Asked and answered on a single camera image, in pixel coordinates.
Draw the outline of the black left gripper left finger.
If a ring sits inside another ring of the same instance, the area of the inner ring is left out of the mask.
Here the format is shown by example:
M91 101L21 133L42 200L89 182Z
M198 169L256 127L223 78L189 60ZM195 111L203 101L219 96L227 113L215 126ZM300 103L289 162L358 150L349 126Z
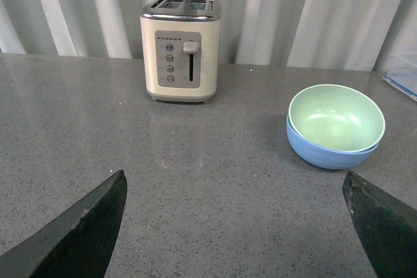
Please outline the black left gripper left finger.
M126 198L127 180L120 170L1 255L1 276L104 277Z

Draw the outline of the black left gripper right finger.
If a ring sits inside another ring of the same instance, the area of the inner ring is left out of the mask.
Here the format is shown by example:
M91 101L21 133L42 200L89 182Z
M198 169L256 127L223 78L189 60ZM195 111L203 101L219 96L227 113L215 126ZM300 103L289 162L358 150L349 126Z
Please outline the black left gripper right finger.
M416 277L416 210L353 171L342 192L377 277Z

